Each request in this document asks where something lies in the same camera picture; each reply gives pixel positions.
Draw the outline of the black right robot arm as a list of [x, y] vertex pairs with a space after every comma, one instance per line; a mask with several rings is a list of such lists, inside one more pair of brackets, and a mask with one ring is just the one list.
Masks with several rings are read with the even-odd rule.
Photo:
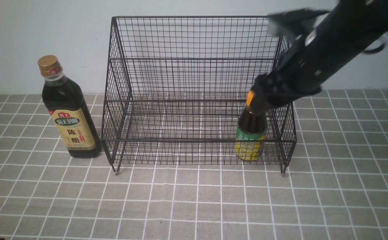
[[270, 26], [290, 47], [269, 74], [259, 75], [246, 98], [263, 114], [321, 92], [321, 85], [388, 32], [388, 0], [341, 0], [331, 11], [296, 9], [269, 15]]

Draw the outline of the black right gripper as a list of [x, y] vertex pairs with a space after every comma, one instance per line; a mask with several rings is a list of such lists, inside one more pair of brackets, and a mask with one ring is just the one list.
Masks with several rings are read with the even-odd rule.
[[255, 115], [264, 114], [303, 97], [322, 91], [316, 80], [322, 74], [321, 59], [308, 61], [280, 57], [268, 75], [259, 75], [249, 91], [249, 110]]

